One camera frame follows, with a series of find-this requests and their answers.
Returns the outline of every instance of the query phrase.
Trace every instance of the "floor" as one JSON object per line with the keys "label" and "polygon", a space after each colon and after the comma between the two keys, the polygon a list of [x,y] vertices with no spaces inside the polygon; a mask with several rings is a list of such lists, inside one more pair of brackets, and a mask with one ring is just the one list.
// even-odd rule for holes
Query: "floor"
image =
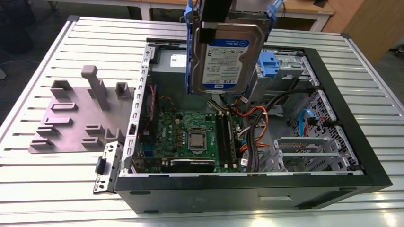
{"label": "floor", "polygon": [[[36,24],[29,26],[26,30],[34,47],[29,53],[21,55],[9,55],[0,49],[0,65],[13,60],[40,62],[69,15],[120,19],[130,18],[128,8],[121,6],[58,3],[58,10],[53,12],[45,1],[33,1],[32,11],[36,16]],[[130,12],[132,16],[138,17],[136,10]],[[170,12],[153,10],[153,16],[158,17],[160,20],[169,20],[168,13]],[[180,13],[177,12],[173,15],[174,17],[180,17]],[[6,80],[0,82],[0,124],[8,115],[36,67],[37,64],[33,62],[13,62],[0,66],[0,69],[8,75]],[[376,70],[404,103],[404,57],[396,57],[393,52],[388,52],[376,65]]]}

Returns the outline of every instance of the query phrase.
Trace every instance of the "ram slot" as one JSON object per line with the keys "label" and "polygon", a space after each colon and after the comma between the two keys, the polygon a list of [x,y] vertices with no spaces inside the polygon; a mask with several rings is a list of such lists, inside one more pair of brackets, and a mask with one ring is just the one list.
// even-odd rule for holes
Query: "ram slot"
{"label": "ram slot", "polygon": [[225,160],[225,146],[224,146],[224,140],[222,140],[222,123],[221,123],[221,116],[216,115],[216,141],[217,141],[217,150],[218,150],[218,163],[220,166],[224,166],[226,164]]}
{"label": "ram slot", "polygon": [[229,132],[229,125],[228,125],[228,117],[222,115],[222,138],[224,138],[224,144],[225,144],[225,163],[228,164],[228,167],[233,164],[233,157],[232,157],[232,141],[230,141],[230,132]]}

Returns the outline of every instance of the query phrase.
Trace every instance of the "white label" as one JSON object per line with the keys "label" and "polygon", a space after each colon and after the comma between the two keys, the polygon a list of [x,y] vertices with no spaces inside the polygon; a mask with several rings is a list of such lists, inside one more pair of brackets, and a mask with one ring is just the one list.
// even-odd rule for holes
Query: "white label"
{"label": "white label", "polygon": [[248,159],[241,159],[240,165],[246,166],[248,165]]}
{"label": "white label", "polygon": [[248,41],[218,40],[218,43],[206,45],[201,82],[204,84],[236,84],[242,68],[238,59],[248,50]]}
{"label": "white label", "polygon": [[244,96],[241,96],[240,100],[241,100],[241,102],[244,102],[244,104],[246,104],[248,99]]}
{"label": "white label", "polygon": [[186,67],[186,55],[185,54],[173,54],[169,61],[170,67]]}

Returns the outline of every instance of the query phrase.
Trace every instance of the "hard drive label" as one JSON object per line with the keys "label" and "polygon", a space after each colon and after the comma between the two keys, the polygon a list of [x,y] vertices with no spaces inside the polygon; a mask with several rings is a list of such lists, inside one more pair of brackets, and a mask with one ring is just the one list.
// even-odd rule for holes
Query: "hard drive label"
{"label": "hard drive label", "polygon": [[242,63],[240,56],[248,50],[249,41],[214,39],[206,45],[202,84],[206,88],[226,89],[237,84]]}

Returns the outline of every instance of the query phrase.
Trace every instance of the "wooden desk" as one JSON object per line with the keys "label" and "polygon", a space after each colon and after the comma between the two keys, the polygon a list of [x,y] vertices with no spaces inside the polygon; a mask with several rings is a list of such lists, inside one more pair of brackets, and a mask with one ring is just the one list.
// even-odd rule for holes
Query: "wooden desk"
{"label": "wooden desk", "polygon": [[[185,9],[186,0],[54,0],[73,3],[89,3],[101,5],[116,5],[138,7],[142,20],[150,20],[150,9]],[[332,6],[326,3],[324,8],[313,5],[313,1],[308,0],[285,0],[285,17],[314,20],[310,31],[320,32],[328,21],[329,16],[334,14]]]}
{"label": "wooden desk", "polygon": [[[138,0],[124,0],[128,2],[138,2]],[[162,9],[184,9],[186,0],[140,0],[142,20],[150,20],[150,8]],[[276,14],[278,17],[282,14],[282,8]],[[328,21],[329,16],[334,14],[332,6],[326,3],[324,8],[313,5],[313,1],[306,0],[286,0],[285,1],[285,17],[314,20],[310,27],[312,32],[320,32]]]}

